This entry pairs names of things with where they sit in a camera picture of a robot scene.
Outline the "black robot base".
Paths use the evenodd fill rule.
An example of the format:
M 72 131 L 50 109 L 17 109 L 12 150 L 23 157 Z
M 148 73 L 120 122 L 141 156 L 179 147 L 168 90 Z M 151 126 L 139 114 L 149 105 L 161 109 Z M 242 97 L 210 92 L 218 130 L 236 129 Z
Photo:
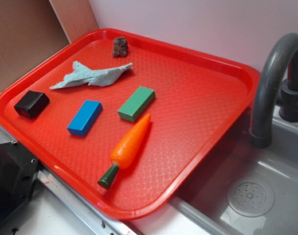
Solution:
M 0 225 L 30 202 L 39 167 L 22 144 L 0 144 Z

